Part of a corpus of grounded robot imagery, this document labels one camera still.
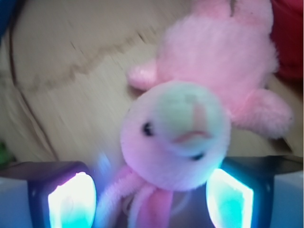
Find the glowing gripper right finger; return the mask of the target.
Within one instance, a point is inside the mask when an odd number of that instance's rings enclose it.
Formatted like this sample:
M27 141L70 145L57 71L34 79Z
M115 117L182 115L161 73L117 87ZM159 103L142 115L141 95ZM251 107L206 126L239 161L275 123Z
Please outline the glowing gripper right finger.
M206 201L216 228L302 228L303 158L227 157L207 181Z

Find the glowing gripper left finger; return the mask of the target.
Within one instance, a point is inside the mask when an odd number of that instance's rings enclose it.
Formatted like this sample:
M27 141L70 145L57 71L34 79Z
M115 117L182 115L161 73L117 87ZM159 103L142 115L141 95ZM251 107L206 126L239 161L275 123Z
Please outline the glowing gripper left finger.
M2 228L90 228L95 210L95 182L83 162L14 162L0 170Z

